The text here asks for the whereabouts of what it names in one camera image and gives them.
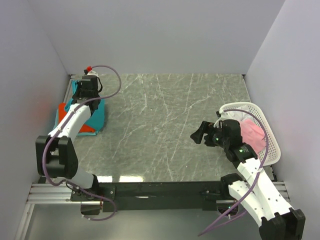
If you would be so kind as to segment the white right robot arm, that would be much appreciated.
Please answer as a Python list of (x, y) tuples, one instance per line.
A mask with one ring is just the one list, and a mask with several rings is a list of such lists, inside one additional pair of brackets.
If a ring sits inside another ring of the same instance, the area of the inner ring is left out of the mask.
[(233, 119), (220, 121), (217, 126), (203, 121), (191, 134), (191, 139), (208, 147), (223, 148), (227, 159), (237, 169), (220, 179), (219, 193), (236, 202), (222, 216), (238, 205), (255, 220), (263, 240), (301, 240), (306, 217), (294, 209), (281, 195), (263, 169), (253, 148), (243, 141), (240, 123)]

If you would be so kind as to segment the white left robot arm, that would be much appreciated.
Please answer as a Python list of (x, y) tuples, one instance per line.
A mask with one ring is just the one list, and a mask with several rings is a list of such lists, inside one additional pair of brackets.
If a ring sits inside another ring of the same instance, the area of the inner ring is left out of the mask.
[(93, 73), (84, 75), (76, 83), (76, 91), (67, 114), (48, 135), (35, 141), (37, 171), (41, 176), (64, 178), (82, 188), (82, 195), (88, 201), (100, 195), (97, 176), (79, 167), (73, 145), (77, 134), (87, 120), (99, 108), (99, 77)]

